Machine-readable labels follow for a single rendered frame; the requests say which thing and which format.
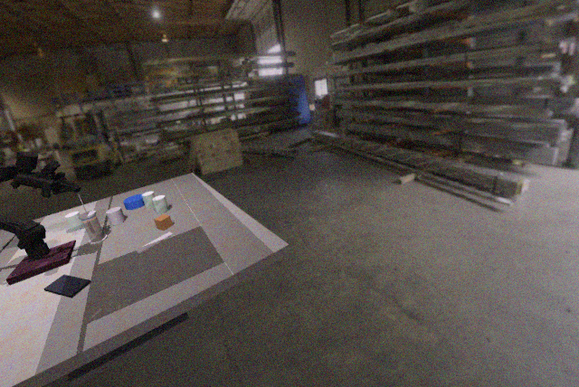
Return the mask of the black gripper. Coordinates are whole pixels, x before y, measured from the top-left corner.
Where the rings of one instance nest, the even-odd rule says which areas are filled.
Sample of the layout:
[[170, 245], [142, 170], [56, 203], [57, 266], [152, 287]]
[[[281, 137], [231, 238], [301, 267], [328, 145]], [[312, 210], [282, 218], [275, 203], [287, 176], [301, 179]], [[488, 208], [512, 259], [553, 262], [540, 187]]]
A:
[[75, 185], [78, 184], [67, 181], [65, 173], [62, 172], [59, 172], [56, 175], [50, 175], [48, 179], [41, 177], [38, 173], [34, 173], [30, 183], [30, 186], [33, 187], [33, 189], [42, 188], [41, 195], [46, 198], [51, 196], [51, 190], [53, 191], [53, 194], [77, 191], [77, 188], [73, 187]]

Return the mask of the brown cube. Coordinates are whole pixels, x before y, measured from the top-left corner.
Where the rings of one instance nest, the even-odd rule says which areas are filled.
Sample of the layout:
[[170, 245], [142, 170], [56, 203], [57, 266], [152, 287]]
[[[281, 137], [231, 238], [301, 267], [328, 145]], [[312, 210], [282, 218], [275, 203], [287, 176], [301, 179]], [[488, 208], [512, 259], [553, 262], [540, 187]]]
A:
[[164, 231], [168, 229], [170, 226], [173, 226], [170, 215], [163, 214], [158, 218], [155, 218], [154, 221], [157, 226], [157, 229], [161, 231]]

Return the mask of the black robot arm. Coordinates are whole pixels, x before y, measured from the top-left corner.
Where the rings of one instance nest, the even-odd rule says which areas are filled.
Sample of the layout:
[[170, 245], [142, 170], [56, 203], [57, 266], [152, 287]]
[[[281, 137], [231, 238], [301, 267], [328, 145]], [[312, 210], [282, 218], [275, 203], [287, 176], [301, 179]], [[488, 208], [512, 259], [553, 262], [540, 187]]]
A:
[[[21, 185], [30, 186], [33, 174], [37, 166], [38, 155], [31, 152], [17, 152], [15, 164], [0, 166], [0, 183], [14, 179], [10, 185], [16, 189]], [[36, 172], [41, 177], [48, 179], [49, 175], [55, 175], [54, 171], [60, 166], [58, 161], [51, 160], [41, 172]], [[44, 258], [50, 251], [47, 243], [44, 243], [45, 228], [40, 222], [18, 222], [0, 215], [0, 229], [14, 233], [19, 239], [18, 247], [24, 249], [29, 261]]]

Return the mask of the blue cylinder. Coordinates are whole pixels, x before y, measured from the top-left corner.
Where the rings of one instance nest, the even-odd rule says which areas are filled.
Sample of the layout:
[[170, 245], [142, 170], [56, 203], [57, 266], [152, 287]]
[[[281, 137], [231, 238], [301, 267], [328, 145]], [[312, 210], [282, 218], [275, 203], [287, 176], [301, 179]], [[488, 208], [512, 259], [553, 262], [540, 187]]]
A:
[[142, 194], [135, 194], [123, 201], [127, 210], [138, 209], [144, 206]]

